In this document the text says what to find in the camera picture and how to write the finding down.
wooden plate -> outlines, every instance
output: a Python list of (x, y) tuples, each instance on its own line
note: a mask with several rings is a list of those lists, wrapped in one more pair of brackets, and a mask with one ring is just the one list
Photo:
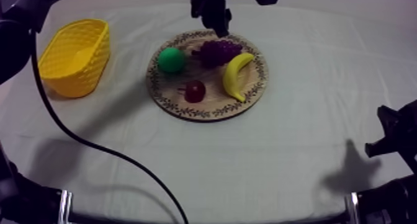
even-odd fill
[[(246, 97), (240, 102), (230, 97), (223, 88), (222, 76), (227, 64), (207, 69), (191, 55), (208, 40), (230, 40), (242, 45), (243, 52), (251, 53), (254, 60), (241, 69), (238, 76), (241, 94)], [(158, 55), (167, 47), (185, 52), (187, 64), (181, 74), (166, 74), (158, 69)], [(206, 95), (202, 102), (188, 103), (184, 99), (185, 83), (199, 80), (205, 84)], [(196, 30), (177, 35), (155, 52), (146, 74), (146, 84), (153, 100), (166, 112), (180, 119), (196, 122), (213, 122), (229, 119), (248, 110), (262, 96), (268, 81), (268, 68), (259, 50), (245, 38), (235, 34), (218, 39), (212, 30)]]

toy fruit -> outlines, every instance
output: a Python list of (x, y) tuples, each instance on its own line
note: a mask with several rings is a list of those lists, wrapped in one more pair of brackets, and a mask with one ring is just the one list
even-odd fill
[(184, 98), (187, 102), (201, 102), (205, 96), (205, 86), (201, 81), (189, 81), (186, 84)]
[(165, 48), (158, 56), (158, 67), (165, 73), (178, 73), (186, 65), (186, 55), (177, 48)]
[(241, 68), (247, 65), (251, 60), (253, 60), (254, 55), (250, 53), (242, 53), (234, 59), (232, 59), (223, 75), (223, 87), (225, 88), (226, 92), (238, 99), (241, 102), (244, 102), (245, 98), (240, 94), (239, 87), (238, 87), (238, 73)]
[(200, 51), (192, 51), (194, 56), (198, 56), (204, 68), (215, 68), (224, 65), (239, 55), (242, 46), (231, 41), (206, 41), (200, 47)]

plastic basket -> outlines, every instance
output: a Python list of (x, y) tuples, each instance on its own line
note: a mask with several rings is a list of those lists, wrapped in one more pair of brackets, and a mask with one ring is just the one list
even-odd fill
[(109, 56), (108, 23), (79, 20), (56, 33), (39, 60), (40, 75), (59, 95), (83, 97), (96, 88)]

yellow banana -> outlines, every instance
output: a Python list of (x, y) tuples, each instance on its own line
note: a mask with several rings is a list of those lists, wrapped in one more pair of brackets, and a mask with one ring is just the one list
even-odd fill
[(223, 87), (226, 92), (235, 99), (244, 102), (245, 98), (240, 94), (238, 85), (238, 73), (241, 68), (253, 60), (254, 55), (250, 53), (242, 53), (232, 59), (227, 65), (225, 74), (223, 75)]

grape cluster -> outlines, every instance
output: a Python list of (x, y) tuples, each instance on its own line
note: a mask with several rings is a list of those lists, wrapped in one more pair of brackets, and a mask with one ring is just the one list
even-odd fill
[(192, 51), (198, 56), (204, 68), (215, 68), (229, 63), (234, 57), (241, 54), (242, 46), (231, 41), (206, 41), (200, 47), (200, 51)]

